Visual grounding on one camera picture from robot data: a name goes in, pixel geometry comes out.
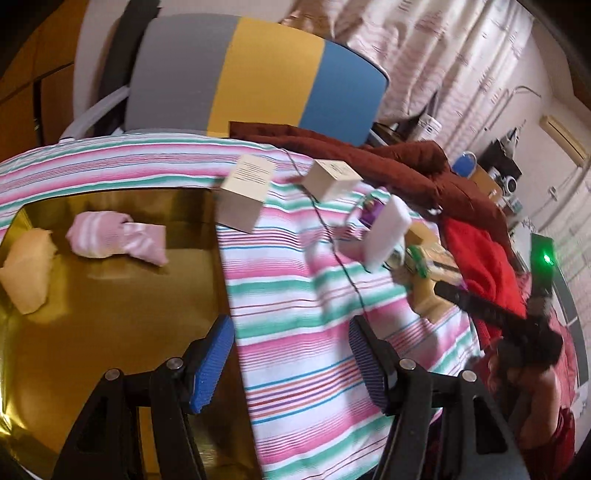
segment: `blue gripper pad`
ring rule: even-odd
[[[349,345],[357,362],[363,383],[368,389],[369,397],[380,410],[388,405],[386,398],[386,379],[379,366],[378,359],[373,354],[361,325],[353,318],[349,323]]]
[[[207,351],[193,377],[193,394],[189,399],[192,413],[200,413],[201,409],[211,402],[233,343],[232,319],[228,315],[220,315],[202,344]]]

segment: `pink striped cloth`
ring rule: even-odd
[[[388,192],[360,182],[318,205],[326,228],[298,184],[313,164],[305,155],[190,134],[90,138],[0,164],[0,238],[26,203],[109,189],[215,190],[244,154],[275,165],[265,206],[251,234],[216,230],[261,470],[267,480],[355,480],[377,464],[392,419],[372,404],[349,347],[348,322],[362,309],[348,276],[376,335],[400,355],[456,375],[480,354],[465,313],[433,325],[410,309],[407,282],[335,256],[331,238],[366,231],[352,211]]]
[[[159,267],[168,263],[165,226],[134,223],[125,213],[79,213],[66,238],[72,251],[81,257],[128,254]]]

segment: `cardboard box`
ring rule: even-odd
[[[329,202],[351,192],[362,180],[344,161],[314,160],[302,186],[317,202]]]
[[[435,295],[435,282],[430,278],[413,277],[411,308],[431,323],[437,323],[454,307],[453,303]]]
[[[480,165],[476,166],[474,173],[470,175],[470,180],[476,183],[479,190],[487,195],[494,203],[498,203],[503,198],[503,190],[490,175]]]
[[[462,274],[450,252],[440,244],[410,245],[405,263],[409,270],[423,278],[444,280],[454,285],[462,282]]]
[[[267,199],[274,171],[271,160],[242,155],[218,193],[216,222],[252,233]]]
[[[439,242],[437,235],[424,223],[414,220],[408,231],[404,234],[404,243],[409,245],[436,244]]]

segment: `gold tray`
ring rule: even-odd
[[[48,300],[39,310],[21,315],[0,286],[0,441],[25,468],[51,477],[107,369],[152,370],[204,337],[219,313],[229,313],[213,207],[205,189],[138,189],[56,197],[18,212],[0,245],[0,265],[33,227],[51,230],[57,247]],[[66,232],[87,210],[165,225],[168,265],[74,255]],[[148,477],[159,478],[148,408],[140,409],[140,423]],[[235,347],[211,404],[190,423],[210,478],[262,477]]]

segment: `small white box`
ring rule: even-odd
[[[218,193],[216,222],[251,233],[267,199],[274,171],[271,160],[241,155]]]
[[[329,202],[351,192],[361,176],[341,160],[314,160],[302,186],[318,202]]]
[[[426,113],[418,119],[417,126],[407,138],[407,142],[433,140],[441,131],[441,124]]]

